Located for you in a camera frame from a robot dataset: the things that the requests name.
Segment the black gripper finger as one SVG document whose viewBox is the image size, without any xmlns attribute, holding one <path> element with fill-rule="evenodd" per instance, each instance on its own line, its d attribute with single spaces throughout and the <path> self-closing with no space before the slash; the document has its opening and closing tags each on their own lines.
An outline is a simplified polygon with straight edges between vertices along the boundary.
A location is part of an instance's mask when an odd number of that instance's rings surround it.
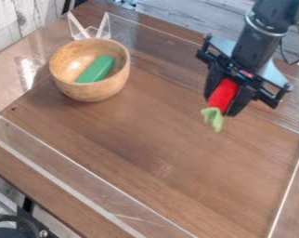
<svg viewBox="0 0 299 238">
<path fill-rule="evenodd" d="M 234 117 L 249 104 L 253 99 L 255 90 L 250 86 L 242 86 L 237 91 L 237 95 L 234 96 L 231 103 L 227 107 L 226 116 Z"/>
<path fill-rule="evenodd" d="M 217 63 L 213 63 L 209 66 L 209 74 L 205 79 L 205 86 L 203 86 L 203 97 L 209 99 L 217 85 L 219 84 L 219 81 L 226 76 L 226 73 L 223 69 L 217 65 Z"/>
</svg>

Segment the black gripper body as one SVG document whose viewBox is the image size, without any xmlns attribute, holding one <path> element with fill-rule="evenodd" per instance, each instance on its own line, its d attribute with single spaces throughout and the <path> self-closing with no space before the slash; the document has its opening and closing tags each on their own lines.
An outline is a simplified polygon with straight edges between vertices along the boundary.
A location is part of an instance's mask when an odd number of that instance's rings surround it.
<svg viewBox="0 0 299 238">
<path fill-rule="evenodd" d="M 255 72 L 241 66 L 231 59 L 234 46 L 233 41 L 207 34 L 195 58 L 206 64 L 207 70 L 209 66 L 217 63 L 226 73 L 225 77 L 237 83 L 238 89 L 250 86 L 255 90 L 251 100 L 259 100 L 274 109 L 285 94 L 291 91 L 291 84 L 270 59 Z"/>
</svg>

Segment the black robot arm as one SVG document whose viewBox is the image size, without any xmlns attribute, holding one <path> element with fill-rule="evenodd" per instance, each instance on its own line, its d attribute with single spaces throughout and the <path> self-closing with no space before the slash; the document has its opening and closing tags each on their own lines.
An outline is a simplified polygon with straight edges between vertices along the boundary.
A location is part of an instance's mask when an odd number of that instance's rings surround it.
<svg viewBox="0 0 299 238">
<path fill-rule="evenodd" d="M 289 27 L 299 26 L 299 0 L 255 0 L 235 41 L 203 37 L 195 58 L 207 66 L 206 118 L 235 116 L 253 100 L 275 108 L 291 84 L 273 64 Z"/>
</svg>

